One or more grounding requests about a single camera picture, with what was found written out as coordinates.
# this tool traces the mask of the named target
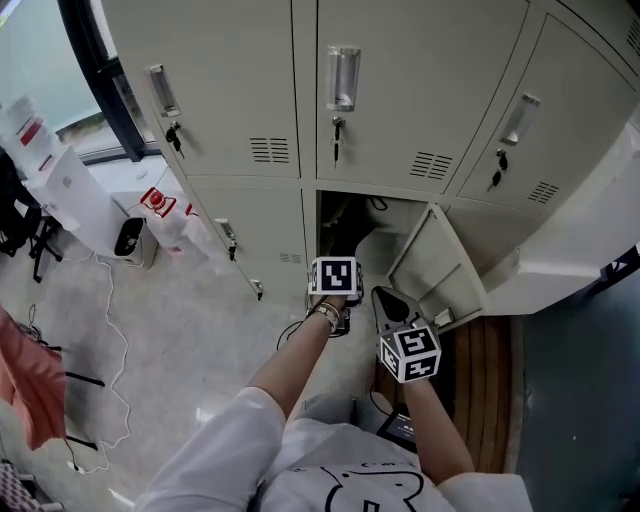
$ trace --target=bracelet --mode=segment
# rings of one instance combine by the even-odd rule
[[[329,320],[329,323],[331,324],[331,334],[336,332],[338,324],[340,323],[340,313],[338,313],[338,310],[333,304],[323,302],[316,308],[315,312],[327,317],[327,320]]]

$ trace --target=power cord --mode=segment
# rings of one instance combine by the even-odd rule
[[[71,449],[71,447],[69,446],[69,443],[65,439],[65,443],[67,444],[67,446],[69,447],[69,451],[71,452],[71,458],[72,458],[72,463],[73,463],[74,469],[76,469],[76,471],[78,471],[78,472],[80,472],[82,474],[87,474],[87,475],[90,475],[91,473],[95,473],[98,470],[108,471],[109,469],[111,469],[111,462],[109,461],[109,456],[107,455],[107,450],[106,449],[109,448],[110,450],[113,450],[120,444],[121,441],[124,441],[125,439],[128,439],[129,437],[131,437],[131,428],[129,427],[129,416],[131,414],[131,406],[114,389],[114,386],[115,386],[116,382],[118,382],[118,379],[124,373],[125,362],[126,362],[126,359],[127,359],[127,353],[129,352],[129,340],[127,340],[126,336],[124,334],[122,334],[122,332],[120,331],[118,326],[116,326],[109,319],[109,310],[111,309],[111,298],[113,297],[113,291],[115,289],[115,285],[114,285],[114,282],[113,282],[113,267],[109,263],[106,263],[104,261],[100,261],[100,259],[98,258],[98,255],[96,253],[94,253],[93,251],[91,251],[88,256],[86,256],[86,257],[84,257],[84,258],[82,258],[80,260],[73,260],[71,258],[64,258],[62,261],[58,262],[58,264],[54,267],[54,269],[49,274],[49,277],[51,275],[53,275],[53,273],[56,270],[58,270],[58,268],[60,268],[60,265],[62,265],[63,263],[65,263],[67,261],[72,262],[72,263],[81,263],[81,262],[86,261],[89,258],[91,258],[91,256],[95,256],[95,260],[96,260],[96,263],[98,263],[98,265],[105,266],[105,267],[107,267],[109,269],[109,283],[111,284],[111,289],[109,290],[109,295],[107,297],[107,309],[105,310],[105,320],[106,320],[107,324],[110,327],[112,327],[113,330],[115,330],[118,333],[118,335],[122,338],[122,341],[124,341],[124,344],[125,344],[124,353],[122,354],[122,363],[120,365],[120,370],[118,371],[118,373],[116,373],[116,376],[111,381],[111,385],[109,386],[109,389],[127,407],[127,413],[126,413],[125,419],[124,419],[124,424],[125,424],[125,427],[127,428],[127,433],[124,436],[120,437],[115,443],[109,443],[107,441],[100,440],[99,443],[100,443],[100,446],[102,447],[102,453],[104,454],[104,458],[107,461],[107,464],[104,467],[103,466],[96,466],[92,470],[84,471],[84,472],[80,472],[79,469],[77,469],[78,466],[76,466],[76,463],[75,463],[75,457],[74,457],[73,450]],[[44,299],[44,296],[45,296],[46,292],[47,292],[47,289],[45,288],[43,290],[43,292],[42,292],[42,295],[40,295],[40,298],[38,299],[38,303],[40,303]],[[42,335],[41,335],[40,329],[38,329],[38,327],[36,327],[34,325],[36,311],[37,311],[36,304],[32,304],[31,307],[29,308],[29,325],[26,328],[23,326],[23,330],[25,330],[25,332],[28,332],[29,334],[32,334],[37,340],[41,340],[42,339]]]
[[[289,329],[291,329],[295,325],[297,327],[293,331],[291,331],[291,333],[289,333],[289,336],[291,336],[294,332],[296,332],[296,329],[300,327],[302,322],[304,322],[304,320],[298,320],[297,322],[292,323],[290,326],[285,327],[284,331],[282,331],[280,333],[280,336],[278,336],[278,343],[276,344],[276,352],[280,350],[280,342],[282,341],[282,337],[284,336],[284,333],[287,332]]]

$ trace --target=tiled floor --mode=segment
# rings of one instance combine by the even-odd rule
[[[68,258],[87,249],[63,234]],[[69,370],[110,382],[119,369],[124,343],[105,322],[107,268],[95,259],[63,263],[41,285],[31,279],[33,262],[23,250],[0,256],[0,302],[27,322],[37,302],[35,324],[44,338],[64,347]],[[49,441],[31,453],[12,409],[0,404],[0,432],[7,456],[33,472],[66,510],[117,510],[109,489],[135,500],[145,484],[202,424],[251,378],[275,350],[278,334],[300,319],[299,303],[257,302],[234,264],[213,265],[198,254],[171,259],[160,251],[149,270],[114,266],[111,318],[130,341],[126,371],[116,389],[132,412],[131,438],[109,451],[112,469],[78,475],[67,467],[69,451]],[[305,396],[341,389],[363,393],[375,358],[373,315],[365,303],[355,310],[352,334],[331,341]],[[114,441],[126,433],[126,408],[107,390],[72,381],[68,386],[68,431]],[[78,465],[89,470],[104,459],[73,445]]]

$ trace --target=locker handle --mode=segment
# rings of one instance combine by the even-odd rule
[[[349,46],[327,48],[327,108],[351,112],[356,104],[360,49]]]
[[[229,241],[229,247],[227,248],[227,251],[228,251],[228,254],[229,254],[229,259],[231,261],[235,261],[236,260],[236,249],[238,248],[238,242],[236,240],[236,234],[231,229],[231,225],[229,224],[229,220],[228,219],[213,219],[213,222],[215,222],[216,224],[219,224],[220,227],[222,228],[222,231],[224,231],[224,236],[226,236],[227,240]]]
[[[522,140],[538,113],[540,100],[523,94],[502,131],[500,142],[515,146]]]
[[[264,287],[262,286],[262,281],[260,279],[249,279],[249,282],[256,290],[256,294],[258,295],[258,300],[262,299],[264,295]]]
[[[162,117],[175,117],[180,115],[180,109],[176,102],[175,95],[169,85],[167,72],[162,64],[150,66],[145,69],[145,73],[149,77],[153,97],[160,110]]]

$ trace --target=window frame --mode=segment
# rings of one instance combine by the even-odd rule
[[[98,106],[120,141],[121,148],[81,156],[85,165],[128,158],[139,162],[162,155],[155,142],[146,142],[136,126],[114,78],[124,75],[120,59],[108,58],[89,0],[58,0],[71,48]]]

